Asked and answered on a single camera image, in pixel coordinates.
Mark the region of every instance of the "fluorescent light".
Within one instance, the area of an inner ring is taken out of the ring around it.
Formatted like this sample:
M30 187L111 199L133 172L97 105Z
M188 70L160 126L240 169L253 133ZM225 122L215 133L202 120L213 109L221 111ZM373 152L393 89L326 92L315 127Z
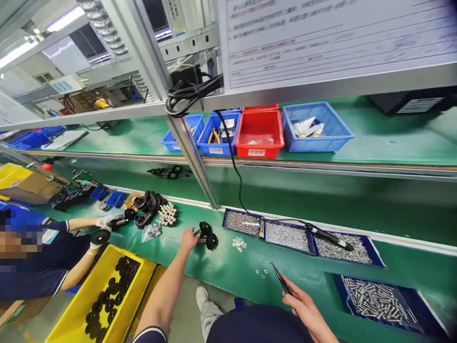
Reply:
M171 30L166 30L166 31L163 31L161 33L156 34L155 37L156 38L160 38L160 37L165 36L166 34L169 34L169 33L171 33Z
M77 6L67 14L63 15L60 19L49 25L46 30L49 32L57 32L83 15L84 10L81 7Z
M3 68L7 64L13 62L15 59L17 59L19 56L25 54L27 51L30 49L36 47L38 45L38 42L33 41L31 43L25 43L19 46L18 48L14 49L8 55L0 59L0 68Z

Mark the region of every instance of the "shoe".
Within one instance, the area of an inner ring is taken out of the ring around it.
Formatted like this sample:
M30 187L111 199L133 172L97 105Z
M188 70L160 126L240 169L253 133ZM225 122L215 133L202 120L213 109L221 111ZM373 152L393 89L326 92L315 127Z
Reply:
M206 290L205 287L203 286L198 286L197 287L197 305L199 306L200 312L201 309L203 308L203 305L209 301L209 294L208 291Z

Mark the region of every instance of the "instruction sheet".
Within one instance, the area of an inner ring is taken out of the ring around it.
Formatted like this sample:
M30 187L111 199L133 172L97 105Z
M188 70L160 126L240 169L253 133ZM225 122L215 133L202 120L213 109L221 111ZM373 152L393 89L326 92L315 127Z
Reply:
M457 61L451 0L218 0L225 93Z

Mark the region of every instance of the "worker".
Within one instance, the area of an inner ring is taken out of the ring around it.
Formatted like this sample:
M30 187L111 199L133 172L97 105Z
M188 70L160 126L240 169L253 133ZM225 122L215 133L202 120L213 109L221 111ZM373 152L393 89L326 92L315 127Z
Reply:
M171 313L184 277L190 251L199 234L184 231L181 249L165 271L140 318L132 343L165 343ZM253 305L223 314L209 301L208 291L197 288L197 305L201 312L203 337L207 343L233 342L315 342L338 343L311 297L284 277L292 295L283 293L283 303L292 307L293 314L278 307Z
M75 237L70 231L107 228L116 218L76 218L26 229L0 225L0 301L52 296L82 283L101 246L91 243L90 235ZM40 243L44 229L57 231L50 244Z

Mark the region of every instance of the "white shirt sleeve trim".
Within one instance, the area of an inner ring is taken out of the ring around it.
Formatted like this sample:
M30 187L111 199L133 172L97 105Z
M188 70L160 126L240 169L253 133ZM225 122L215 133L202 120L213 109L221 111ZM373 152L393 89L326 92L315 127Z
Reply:
M68 271L63 276L62 280L60 281L59 285L56 288L56 291L54 292L54 294L52 296L56 295L57 292L60 290L60 288L62 287L63 282L65 281L65 278L67 277L67 274L68 274Z
M167 338L165 337L165 334L163 333L163 331L160 328L150 327L150 328L144 329L142 332L140 332L139 335L136 336L135 339L132 341L132 343L135 343L146 332L151 332L151 331L156 331L156 332L161 333L161 335L163 336L163 339L165 340L165 342L167 342Z

